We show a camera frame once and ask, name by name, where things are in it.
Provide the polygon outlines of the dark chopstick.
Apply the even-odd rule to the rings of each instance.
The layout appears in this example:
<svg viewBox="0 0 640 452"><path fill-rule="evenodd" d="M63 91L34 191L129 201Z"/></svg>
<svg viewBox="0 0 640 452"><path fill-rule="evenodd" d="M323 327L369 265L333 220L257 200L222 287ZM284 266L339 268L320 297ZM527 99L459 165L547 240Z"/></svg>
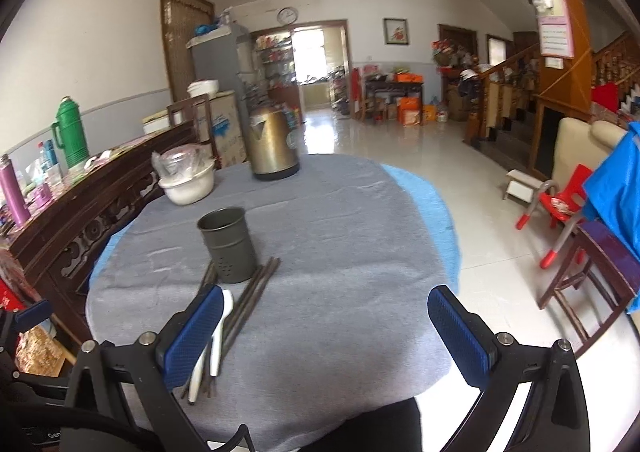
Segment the dark chopstick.
<svg viewBox="0 0 640 452"><path fill-rule="evenodd" d="M228 344L228 342L230 342L231 333L232 331L235 331L235 326L238 325L239 320L244 315L244 311L246 306L248 305L248 302L250 301L250 297L252 297L252 295L254 294L255 288L257 287L259 281L262 279L262 277L265 274L264 270L265 270L265 266L262 264L259 264L255 272L253 273L253 275L250 277L250 280L248 281L248 284L244 288L243 293L241 294L239 300L234 302L234 307L230 314L230 321L224 322L224 337L222 337L222 350L224 350L224 346L231 346L231 344ZM191 374L189 376L188 381L182 388L180 399L186 398L186 394L188 393L188 389L189 389L190 378L191 378Z"/></svg>
<svg viewBox="0 0 640 452"><path fill-rule="evenodd" d="M235 340L238 338L244 325L246 324L246 322L252 315L253 311L257 307L258 303L260 302L260 298L262 298L262 294L264 294L266 286L268 285L270 279L273 277L273 274L278 271L280 267L280 263L281 263L280 258L271 257L266 264L263 264L265 266L265 270L264 270L265 274L262 277L262 279L259 281L257 287L255 288L254 294L252 295L252 297L250 297L250 301L248 302L248 305L245 308L244 315L239 320L238 325L235 326L235 331L232 331L231 333L230 342L228 342L228 344L231 344L231 346L224 346L224 350L222 350L222 360L224 360L226 355L231 350L233 344L235 343Z"/></svg>
<svg viewBox="0 0 640 452"><path fill-rule="evenodd" d="M203 279L201 280L200 288L198 291L202 291L209 285L216 285L218 283L218 273L216 269L216 264L213 260L209 261L209 264L204 273Z"/></svg>

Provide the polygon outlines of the red packaging box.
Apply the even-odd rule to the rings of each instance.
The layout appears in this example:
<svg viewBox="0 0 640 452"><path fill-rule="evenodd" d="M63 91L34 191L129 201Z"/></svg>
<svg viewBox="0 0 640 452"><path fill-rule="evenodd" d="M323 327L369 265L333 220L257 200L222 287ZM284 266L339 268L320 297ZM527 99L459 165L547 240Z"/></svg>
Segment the red packaging box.
<svg viewBox="0 0 640 452"><path fill-rule="evenodd" d="M0 308L9 312L20 311L25 308L24 302L3 279L0 279Z"/></svg>

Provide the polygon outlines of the dark carved wooden sideboard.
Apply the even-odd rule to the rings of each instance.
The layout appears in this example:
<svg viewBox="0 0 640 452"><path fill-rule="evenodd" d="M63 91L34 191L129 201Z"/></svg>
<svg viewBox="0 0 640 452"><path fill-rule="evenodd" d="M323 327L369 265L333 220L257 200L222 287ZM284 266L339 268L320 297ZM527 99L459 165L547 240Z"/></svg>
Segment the dark carved wooden sideboard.
<svg viewBox="0 0 640 452"><path fill-rule="evenodd" d="M47 299L53 322L73 339L90 337L88 283L108 239L163 195L152 154L196 141L183 123L129 143L89 171L1 241L1 283L21 301Z"/></svg>

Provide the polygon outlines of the dark wooden chair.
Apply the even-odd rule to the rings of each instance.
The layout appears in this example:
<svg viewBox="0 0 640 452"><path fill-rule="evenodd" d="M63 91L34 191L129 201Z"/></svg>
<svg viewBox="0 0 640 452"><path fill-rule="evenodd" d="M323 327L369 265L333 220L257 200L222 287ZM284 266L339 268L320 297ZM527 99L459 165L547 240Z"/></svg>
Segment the dark wooden chair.
<svg viewBox="0 0 640 452"><path fill-rule="evenodd" d="M591 284L610 308L593 334L588 333L564 294L584 284ZM538 300L538 308L544 310L551 300L558 303L580 340L574 351L579 359L614 325L638 291L639 260L602 222L588 221L576 227L570 250Z"/></svg>

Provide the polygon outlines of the grey table cloth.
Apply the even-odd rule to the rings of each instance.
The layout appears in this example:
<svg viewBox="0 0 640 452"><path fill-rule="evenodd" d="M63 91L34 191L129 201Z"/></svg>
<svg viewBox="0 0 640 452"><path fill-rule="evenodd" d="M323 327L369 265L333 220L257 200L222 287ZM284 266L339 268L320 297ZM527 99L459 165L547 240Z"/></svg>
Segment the grey table cloth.
<svg viewBox="0 0 640 452"><path fill-rule="evenodd" d="M431 236L381 165L346 155L306 155L271 182L236 165L193 205L149 203L89 288L92 336L127 345L186 308L209 261L196 224L224 207L244 209L258 258L280 265L212 394L186 408L202 436L247 424L259 450L293 450L448 372L426 313L448 279Z"/></svg>

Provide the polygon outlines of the blue table cover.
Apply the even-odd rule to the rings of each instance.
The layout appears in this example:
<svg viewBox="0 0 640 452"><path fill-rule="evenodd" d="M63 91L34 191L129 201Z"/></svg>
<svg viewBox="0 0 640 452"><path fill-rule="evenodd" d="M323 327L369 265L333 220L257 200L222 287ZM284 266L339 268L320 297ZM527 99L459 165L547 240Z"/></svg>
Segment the blue table cover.
<svg viewBox="0 0 640 452"><path fill-rule="evenodd" d="M454 294L458 294L462 258L454 220L447 205L435 187L420 175L390 165L383 165L383 168L416 204L447 273L447 284Z"/></svg>

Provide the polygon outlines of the clear plastic bag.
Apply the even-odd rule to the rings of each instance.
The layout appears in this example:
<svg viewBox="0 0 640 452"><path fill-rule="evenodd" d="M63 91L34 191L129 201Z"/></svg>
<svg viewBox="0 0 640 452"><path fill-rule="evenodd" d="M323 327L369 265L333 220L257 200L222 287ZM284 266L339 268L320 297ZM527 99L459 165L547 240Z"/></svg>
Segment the clear plastic bag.
<svg viewBox="0 0 640 452"><path fill-rule="evenodd" d="M202 144L179 145L163 153L152 152L151 163L165 181L181 181L193 178L213 161L208 149Z"/></svg>

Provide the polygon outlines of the small white step stool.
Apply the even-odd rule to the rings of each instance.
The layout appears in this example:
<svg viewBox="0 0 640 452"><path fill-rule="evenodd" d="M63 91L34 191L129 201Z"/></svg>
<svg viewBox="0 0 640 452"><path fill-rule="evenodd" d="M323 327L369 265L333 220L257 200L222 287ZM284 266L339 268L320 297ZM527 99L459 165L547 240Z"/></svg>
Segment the small white step stool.
<svg viewBox="0 0 640 452"><path fill-rule="evenodd" d="M521 170L512 169L506 172L506 187L502 199L505 201L512 198L521 203L530 204L541 185L542 182L535 177Z"/></svg>

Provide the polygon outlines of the blue bottle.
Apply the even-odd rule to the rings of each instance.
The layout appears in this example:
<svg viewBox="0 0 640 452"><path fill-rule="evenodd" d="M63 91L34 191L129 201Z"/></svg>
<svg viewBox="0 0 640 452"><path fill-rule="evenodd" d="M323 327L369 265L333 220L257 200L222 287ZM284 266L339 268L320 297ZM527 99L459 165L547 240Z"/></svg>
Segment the blue bottle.
<svg viewBox="0 0 640 452"><path fill-rule="evenodd" d="M46 155L48 165L54 167L58 164L58 156L56 156L54 144L51 140L43 143L44 155Z"/></svg>

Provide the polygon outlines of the gold electric kettle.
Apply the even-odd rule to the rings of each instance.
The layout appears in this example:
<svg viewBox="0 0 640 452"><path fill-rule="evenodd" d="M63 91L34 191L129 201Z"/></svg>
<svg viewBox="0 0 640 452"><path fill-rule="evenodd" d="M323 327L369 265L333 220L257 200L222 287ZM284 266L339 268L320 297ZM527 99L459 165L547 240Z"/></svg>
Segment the gold electric kettle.
<svg viewBox="0 0 640 452"><path fill-rule="evenodd" d="M297 131L282 109L263 107L250 114L247 146L250 169L258 180L285 179L300 168Z"/></svg>

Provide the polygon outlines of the wooden chair back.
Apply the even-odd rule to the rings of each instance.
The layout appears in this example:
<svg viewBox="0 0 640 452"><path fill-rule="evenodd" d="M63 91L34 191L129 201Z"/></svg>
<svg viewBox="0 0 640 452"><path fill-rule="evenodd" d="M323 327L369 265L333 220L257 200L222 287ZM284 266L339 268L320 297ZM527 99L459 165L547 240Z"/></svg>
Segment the wooden chair back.
<svg viewBox="0 0 640 452"><path fill-rule="evenodd" d="M179 100L166 107L169 126L174 127L181 123L192 123L196 141L206 146L213 157L215 168L221 168L219 153L215 141L213 115L210 109L209 96L201 94L194 97Z"/></svg>

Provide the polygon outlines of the white rice cooker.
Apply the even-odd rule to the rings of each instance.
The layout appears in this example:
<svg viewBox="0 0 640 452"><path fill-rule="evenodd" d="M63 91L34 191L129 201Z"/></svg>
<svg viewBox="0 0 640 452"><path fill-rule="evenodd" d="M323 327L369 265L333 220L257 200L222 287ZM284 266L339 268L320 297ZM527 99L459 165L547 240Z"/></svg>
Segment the white rice cooker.
<svg viewBox="0 0 640 452"><path fill-rule="evenodd" d="M188 91L190 97L206 95L208 98L215 98L219 91L217 80L198 80L189 84Z"/></svg>

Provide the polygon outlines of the orange gift box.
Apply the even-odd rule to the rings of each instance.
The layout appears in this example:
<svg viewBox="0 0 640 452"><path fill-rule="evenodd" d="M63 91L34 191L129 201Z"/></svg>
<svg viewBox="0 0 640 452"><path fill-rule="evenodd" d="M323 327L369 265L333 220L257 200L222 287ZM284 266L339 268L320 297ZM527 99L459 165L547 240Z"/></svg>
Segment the orange gift box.
<svg viewBox="0 0 640 452"><path fill-rule="evenodd" d="M405 127L420 126L422 123L422 102L419 97L399 97L397 100L397 120Z"/></svg>

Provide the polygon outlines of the framed flower picture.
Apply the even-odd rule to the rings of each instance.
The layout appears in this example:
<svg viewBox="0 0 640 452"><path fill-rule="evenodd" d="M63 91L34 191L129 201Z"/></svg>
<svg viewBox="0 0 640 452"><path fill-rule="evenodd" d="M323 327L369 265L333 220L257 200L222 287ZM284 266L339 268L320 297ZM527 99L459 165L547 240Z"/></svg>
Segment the framed flower picture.
<svg viewBox="0 0 640 452"><path fill-rule="evenodd" d="M408 22L403 18L383 19L385 43L389 45L408 45Z"/></svg>

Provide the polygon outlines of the pink wall calendar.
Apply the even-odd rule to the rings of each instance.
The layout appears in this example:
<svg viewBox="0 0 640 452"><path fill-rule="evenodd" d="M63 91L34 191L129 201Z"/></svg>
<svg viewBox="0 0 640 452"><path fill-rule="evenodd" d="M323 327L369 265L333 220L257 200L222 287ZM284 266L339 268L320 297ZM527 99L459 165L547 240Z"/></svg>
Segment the pink wall calendar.
<svg viewBox="0 0 640 452"><path fill-rule="evenodd" d="M532 0L536 10L542 56L574 57L572 27L566 0Z"/></svg>

